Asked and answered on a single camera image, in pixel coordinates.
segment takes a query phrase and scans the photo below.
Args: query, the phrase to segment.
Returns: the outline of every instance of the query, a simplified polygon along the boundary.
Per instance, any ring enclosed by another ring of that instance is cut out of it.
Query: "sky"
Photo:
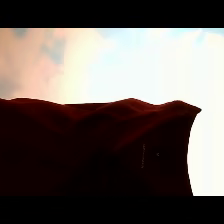
[[[0,29],[0,98],[137,98],[202,109],[188,166],[194,195],[224,195],[224,29]]]

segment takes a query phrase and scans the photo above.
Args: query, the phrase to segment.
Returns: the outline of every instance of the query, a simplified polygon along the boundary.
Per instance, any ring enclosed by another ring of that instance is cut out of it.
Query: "red cloth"
[[[187,150],[200,111],[0,99],[0,195],[193,195]]]

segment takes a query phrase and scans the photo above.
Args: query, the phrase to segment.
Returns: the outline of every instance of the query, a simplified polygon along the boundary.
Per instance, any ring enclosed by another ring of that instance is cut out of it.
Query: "dark red fabric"
[[[193,195],[187,150],[201,109],[136,99],[0,100],[0,195]]]

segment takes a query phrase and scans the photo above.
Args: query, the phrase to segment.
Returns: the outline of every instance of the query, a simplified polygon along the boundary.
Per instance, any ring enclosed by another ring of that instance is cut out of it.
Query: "bright sky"
[[[63,71],[46,82],[42,72],[49,59],[39,67],[32,64],[43,29],[32,29],[18,46],[4,29],[8,36],[1,38],[0,50],[12,49],[14,70],[21,74],[22,87],[14,97],[57,103],[133,97],[153,104],[182,100],[198,106],[202,112],[192,127],[188,155],[193,193],[224,195],[224,37],[201,29],[127,29],[108,38],[95,29],[65,30]],[[7,71],[3,56],[0,67]]]

